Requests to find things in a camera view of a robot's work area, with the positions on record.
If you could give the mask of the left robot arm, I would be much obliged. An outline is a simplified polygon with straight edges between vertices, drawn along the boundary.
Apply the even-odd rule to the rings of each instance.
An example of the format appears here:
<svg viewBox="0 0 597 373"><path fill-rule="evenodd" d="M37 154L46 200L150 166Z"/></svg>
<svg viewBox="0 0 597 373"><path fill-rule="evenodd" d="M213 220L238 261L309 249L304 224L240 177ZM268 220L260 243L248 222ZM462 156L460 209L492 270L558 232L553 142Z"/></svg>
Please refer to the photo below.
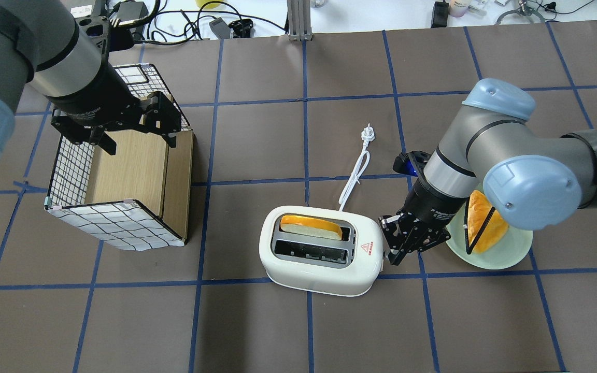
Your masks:
<svg viewBox="0 0 597 373"><path fill-rule="evenodd" d="M41 209L137 252L187 243L194 144L156 66L110 62L141 23L79 17L59 1L0 1L0 158L32 87L59 134Z"/></svg>

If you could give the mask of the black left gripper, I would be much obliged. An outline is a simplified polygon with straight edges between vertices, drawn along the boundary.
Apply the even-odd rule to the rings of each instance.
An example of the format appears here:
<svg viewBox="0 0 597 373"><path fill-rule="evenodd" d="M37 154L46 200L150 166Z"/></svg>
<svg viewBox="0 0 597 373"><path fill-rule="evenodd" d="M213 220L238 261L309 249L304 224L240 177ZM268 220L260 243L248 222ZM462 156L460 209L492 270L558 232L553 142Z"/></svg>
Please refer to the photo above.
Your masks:
<svg viewBox="0 0 597 373"><path fill-rule="evenodd" d="M109 155L116 155L117 149L110 132L156 134L175 148L176 136L182 129L182 114L170 95L158 90L142 97L134 95L111 65L102 66L94 80L79 92L51 101L51 125L55 130L72 144L98 146Z"/></svg>

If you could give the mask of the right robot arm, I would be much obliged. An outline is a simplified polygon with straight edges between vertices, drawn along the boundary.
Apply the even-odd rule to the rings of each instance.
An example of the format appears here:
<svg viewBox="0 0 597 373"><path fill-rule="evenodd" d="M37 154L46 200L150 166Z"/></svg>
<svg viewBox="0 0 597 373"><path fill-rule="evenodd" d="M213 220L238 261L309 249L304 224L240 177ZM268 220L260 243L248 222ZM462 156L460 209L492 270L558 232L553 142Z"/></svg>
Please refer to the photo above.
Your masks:
<svg viewBox="0 0 597 373"><path fill-rule="evenodd" d="M513 227L539 231L597 208L597 130L540 138L526 123L535 101L511 83L479 80L432 153L400 153L393 170L417 177L403 207L379 222L398 265L450 238L446 225L481 185Z"/></svg>

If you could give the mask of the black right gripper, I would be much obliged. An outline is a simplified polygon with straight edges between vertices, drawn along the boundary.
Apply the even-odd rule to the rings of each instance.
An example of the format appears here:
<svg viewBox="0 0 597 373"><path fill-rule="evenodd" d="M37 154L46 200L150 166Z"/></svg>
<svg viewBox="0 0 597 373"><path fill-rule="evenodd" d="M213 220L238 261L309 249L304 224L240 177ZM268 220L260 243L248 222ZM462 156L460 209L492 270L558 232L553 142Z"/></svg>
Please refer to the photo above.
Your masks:
<svg viewBox="0 0 597 373"><path fill-rule="evenodd" d="M389 263L399 265L413 252L424 252L450 239L446 225L463 205L463 198L442 194L424 186L422 180L415 182L395 215L379 217L389 246Z"/></svg>

